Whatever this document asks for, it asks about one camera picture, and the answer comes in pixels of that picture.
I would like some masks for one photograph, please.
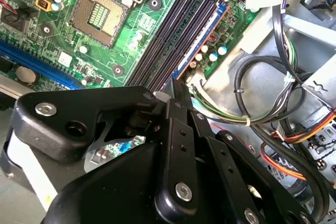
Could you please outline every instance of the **cable tie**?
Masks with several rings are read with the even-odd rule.
[[[284,82],[295,82],[296,80],[294,78],[289,78],[287,76],[285,76],[284,78]]]
[[[237,89],[237,90],[235,90],[233,92],[235,92],[235,93],[244,93],[244,89]]]
[[[250,127],[251,125],[251,119],[247,115],[243,115],[243,118],[246,119],[246,127]]]
[[[276,130],[275,132],[278,134],[279,138],[280,138],[283,142],[285,142],[285,139],[284,139],[284,137],[281,135],[281,133],[280,133],[278,130]]]

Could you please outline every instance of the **yellow wire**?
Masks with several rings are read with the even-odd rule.
[[[307,140],[308,138],[314,136],[317,132],[319,132],[321,129],[323,129],[327,124],[329,124],[329,122],[331,120],[333,120],[336,116],[334,115],[330,120],[328,120],[327,123],[325,123],[324,125],[320,126],[319,128],[317,128],[314,132],[310,133],[308,136],[305,136],[303,139],[300,139],[296,142],[294,142],[294,144],[298,144],[298,143],[302,143],[303,141]]]

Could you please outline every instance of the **green circuit board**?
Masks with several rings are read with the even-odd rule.
[[[228,6],[230,6],[230,9],[226,12],[211,35],[215,37],[214,42],[211,43],[208,40],[207,43],[209,47],[208,54],[201,62],[201,67],[205,71],[205,77],[209,77],[225,59],[225,55],[218,55],[218,60],[211,62],[209,57],[207,57],[209,53],[211,51],[218,52],[220,46],[225,46],[227,52],[230,52],[241,40],[244,31],[257,16],[257,13],[245,9],[245,0],[230,0],[228,1]]]
[[[104,45],[97,41],[94,35],[86,34],[72,24],[78,20],[76,16],[74,17],[74,13],[79,7],[79,0],[66,0],[63,10],[50,12],[37,8],[36,0],[3,1],[13,9],[24,3],[39,13],[36,18],[29,21],[24,32],[0,23],[0,39],[79,82],[90,76],[91,81],[83,88],[123,86],[174,2],[174,0],[159,0],[161,7],[153,10],[149,6],[151,0],[144,0],[136,7],[126,7],[121,3],[122,0],[113,0],[122,7],[124,17],[118,25],[118,31],[113,35],[113,42]],[[100,24],[97,17],[93,17],[92,20],[95,25]],[[134,37],[139,34],[142,38],[134,45]],[[39,79],[34,83],[37,87],[33,89],[54,89],[54,81],[44,77]],[[41,81],[43,88],[38,87]]]

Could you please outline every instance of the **silver bolt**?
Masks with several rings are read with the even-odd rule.
[[[259,224],[259,220],[254,212],[251,209],[246,208],[244,211],[245,218],[250,224]]]
[[[145,94],[143,94],[143,96],[146,97],[146,98],[149,99],[149,100],[152,100],[152,99],[153,99],[153,98],[152,98],[152,95],[149,94],[149,93],[145,93]]]
[[[183,201],[189,202],[193,197],[191,189],[185,183],[177,183],[175,191],[177,196]]]
[[[233,140],[233,137],[232,137],[230,134],[225,134],[225,137],[226,137],[228,140],[230,140],[230,141]]]
[[[196,115],[197,115],[197,117],[198,117],[199,119],[204,120],[204,115],[202,115],[202,114],[200,114],[200,113],[197,113]]]
[[[308,220],[308,218],[307,218],[305,215],[300,214],[300,216],[301,216],[301,218],[303,219],[304,223],[306,223],[306,224],[310,224],[310,221]]]
[[[56,114],[57,109],[51,103],[42,102],[35,106],[35,111],[39,115],[52,116]]]

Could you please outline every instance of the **orange wire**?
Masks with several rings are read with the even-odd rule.
[[[260,153],[260,155],[262,156],[262,158],[271,166],[273,166],[275,169],[281,171],[282,173],[285,173],[291,177],[295,177],[301,180],[306,180],[304,178],[304,176],[301,173],[297,173],[297,172],[293,172],[292,170],[288,170],[285,167],[277,164],[273,159],[271,159],[270,157],[268,157],[267,155],[264,155],[263,153]]]
[[[330,114],[321,124],[319,124],[309,135],[307,135],[306,137],[304,137],[304,139],[308,139],[310,138],[311,136],[315,135],[317,132],[319,132],[321,129],[323,129],[328,123],[330,120],[334,119],[335,118],[335,115],[334,114]],[[297,135],[297,136],[292,136],[292,137],[284,137],[284,139],[286,141],[289,141],[289,142],[295,142],[296,140],[299,140],[299,138],[301,136],[303,136],[304,134],[300,134],[300,135]]]

